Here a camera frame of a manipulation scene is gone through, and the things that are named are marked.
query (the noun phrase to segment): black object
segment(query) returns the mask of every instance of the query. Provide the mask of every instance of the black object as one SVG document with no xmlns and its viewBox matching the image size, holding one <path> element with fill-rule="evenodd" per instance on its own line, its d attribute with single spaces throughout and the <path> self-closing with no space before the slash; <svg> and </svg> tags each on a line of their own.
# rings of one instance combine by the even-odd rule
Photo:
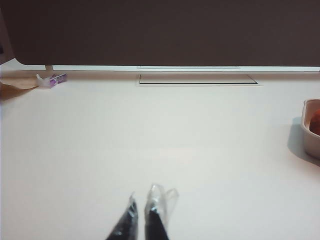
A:
<svg viewBox="0 0 320 240">
<path fill-rule="evenodd" d="M 27 65 L 320 66 L 319 0 L 0 0 L 0 8 Z"/>
<path fill-rule="evenodd" d="M 145 219 L 145 240 L 169 240 L 160 216 L 154 208 Z"/>
<path fill-rule="evenodd" d="M 130 204 L 106 240 L 137 240 L 138 210 L 136 201 Z"/>
</svg>

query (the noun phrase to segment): white surface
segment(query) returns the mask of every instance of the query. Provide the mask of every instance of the white surface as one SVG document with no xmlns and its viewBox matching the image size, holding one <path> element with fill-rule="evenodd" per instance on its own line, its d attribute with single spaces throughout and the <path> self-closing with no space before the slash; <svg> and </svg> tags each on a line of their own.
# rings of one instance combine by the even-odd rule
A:
<svg viewBox="0 0 320 240">
<path fill-rule="evenodd" d="M 320 163 L 299 125 L 319 74 L 225 87 L 135 77 L 69 72 L 2 102 L 1 239 L 104 240 L 135 191 L 143 240 L 151 183 L 179 191 L 171 240 L 319 239 Z"/>
</svg>

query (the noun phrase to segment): brown object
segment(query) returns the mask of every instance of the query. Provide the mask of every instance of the brown object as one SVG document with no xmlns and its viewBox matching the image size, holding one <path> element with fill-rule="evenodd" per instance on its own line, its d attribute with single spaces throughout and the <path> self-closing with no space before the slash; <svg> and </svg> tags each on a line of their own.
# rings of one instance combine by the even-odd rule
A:
<svg viewBox="0 0 320 240">
<path fill-rule="evenodd" d="M 316 0 L 1 0 L 0 8 L 26 65 L 320 66 Z"/>
<path fill-rule="evenodd" d="M 320 109 L 311 118 L 310 131 L 320 136 Z"/>
</svg>

